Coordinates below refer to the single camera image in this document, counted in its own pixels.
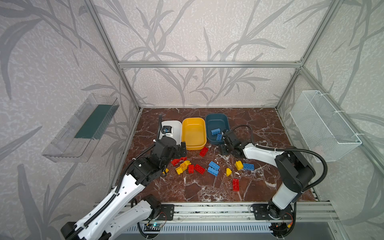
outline clear plastic basket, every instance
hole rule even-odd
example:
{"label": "clear plastic basket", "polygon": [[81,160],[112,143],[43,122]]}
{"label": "clear plastic basket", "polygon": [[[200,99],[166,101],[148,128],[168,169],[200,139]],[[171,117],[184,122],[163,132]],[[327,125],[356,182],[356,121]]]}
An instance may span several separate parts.
{"label": "clear plastic basket", "polygon": [[303,91],[290,114],[309,149],[327,162],[340,159],[361,144],[356,133],[320,91]]}
{"label": "clear plastic basket", "polygon": [[[82,128],[99,105],[104,109],[95,115],[98,122],[92,127]],[[42,155],[53,162],[87,162],[118,107],[116,97],[90,94]]]}

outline dark blue tray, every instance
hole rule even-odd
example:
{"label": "dark blue tray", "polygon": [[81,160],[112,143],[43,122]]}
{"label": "dark blue tray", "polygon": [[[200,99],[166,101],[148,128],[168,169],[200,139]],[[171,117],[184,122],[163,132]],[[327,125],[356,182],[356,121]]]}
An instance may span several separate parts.
{"label": "dark blue tray", "polygon": [[229,128],[228,117],[222,113],[210,113],[205,117],[205,129],[207,131],[207,139],[212,145],[223,144],[224,141],[216,141],[217,135],[213,135],[211,130],[220,128],[220,133]]}

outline red marble table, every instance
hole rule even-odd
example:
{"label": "red marble table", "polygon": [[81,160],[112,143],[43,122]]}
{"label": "red marble table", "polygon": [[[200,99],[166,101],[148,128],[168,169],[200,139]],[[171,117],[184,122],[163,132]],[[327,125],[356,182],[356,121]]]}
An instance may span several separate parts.
{"label": "red marble table", "polygon": [[[287,147],[289,140],[284,128],[273,108],[170,108],[170,109],[143,109],[131,147],[124,166],[127,166],[133,157],[136,157],[145,148],[153,143],[157,134],[159,114],[163,121],[185,118],[201,117],[209,113],[224,113],[229,120],[231,128],[240,124],[249,124],[253,127],[255,141],[269,147]],[[241,140],[249,140],[250,135],[246,127],[236,129],[236,134]],[[148,194],[153,194],[161,202],[237,202],[253,201],[266,202],[272,198],[282,181],[276,167],[257,160],[242,159],[243,163],[255,165],[254,171],[240,170],[235,167],[238,159],[232,156],[220,155],[219,146],[207,142],[209,151],[205,157],[199,155],[200,151],[188,151],[187,159],[192,164],[199,164],[205,169],[210,161],[220,166],[217,177],[207,171],[201,175],[197,171],[189,174],[184,171],[181,175],[176,173],[176,167],[168,165],[169,173],[149,184],[136,199],[140,201]],[[225,175],[226,168],[232,170],[232,175]],[[239,179],[240,191],[232,190],[232,179]],[[312,192],[308,190],[299,201],[315,201]]]}

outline yellow tray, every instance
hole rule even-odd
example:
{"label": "yellow tray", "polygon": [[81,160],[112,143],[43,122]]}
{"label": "yellow tray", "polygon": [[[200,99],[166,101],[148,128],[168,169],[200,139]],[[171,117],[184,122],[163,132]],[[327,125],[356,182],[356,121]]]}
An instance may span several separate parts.
{"label": "yellow tray", "polygon": [[201,150],[207,143],[204,119],[184,119],[182,124],[181,141],[185,141],[187,150]]}

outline wall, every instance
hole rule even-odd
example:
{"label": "wall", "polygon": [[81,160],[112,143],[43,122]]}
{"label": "wall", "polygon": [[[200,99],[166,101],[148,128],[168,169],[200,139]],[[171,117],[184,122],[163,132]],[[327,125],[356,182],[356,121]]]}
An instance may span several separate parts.
{"label": "wall", "polygon": [[[384,4],[345,0],[306,63],[307,69],[384,152]],[[296,146],[305,146],[289,112],[302,90],[311,87],[302,77],[279,109]],[[322,167],[314,163],[318,173]],[[328,163],[326,179],[316,187],[321,200],[330,200],[350,239],[382,239],[384,178],[360,148]]]}
{"label": "wall", "polygon": [[[137,111],[82,1],[1,1],[0,22],[0,238],[62,239],[105,196]],[[43,157],[90,93],[120,107],[89,161]]]}
{"label": "wall", "polygon": [[[119,61],[297,61],[330,0],[94,2]],[[292,72],[125,71],[140,105],[186,107],[271,106]]]}

